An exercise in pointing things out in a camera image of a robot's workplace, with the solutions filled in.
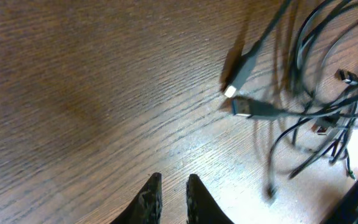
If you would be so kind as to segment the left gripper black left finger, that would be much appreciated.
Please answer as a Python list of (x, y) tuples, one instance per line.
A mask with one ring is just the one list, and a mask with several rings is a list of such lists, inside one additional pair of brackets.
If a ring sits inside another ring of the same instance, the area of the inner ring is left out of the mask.
[(159, 224), (161, 214), (162, 175), (155, 172), (111, 224)]

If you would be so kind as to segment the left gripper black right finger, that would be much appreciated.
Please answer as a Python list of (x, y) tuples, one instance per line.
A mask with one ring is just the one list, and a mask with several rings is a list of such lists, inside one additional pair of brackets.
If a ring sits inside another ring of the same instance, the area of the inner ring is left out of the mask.
[(186, 183), (187, 223), (233, 224), (196, 174)]

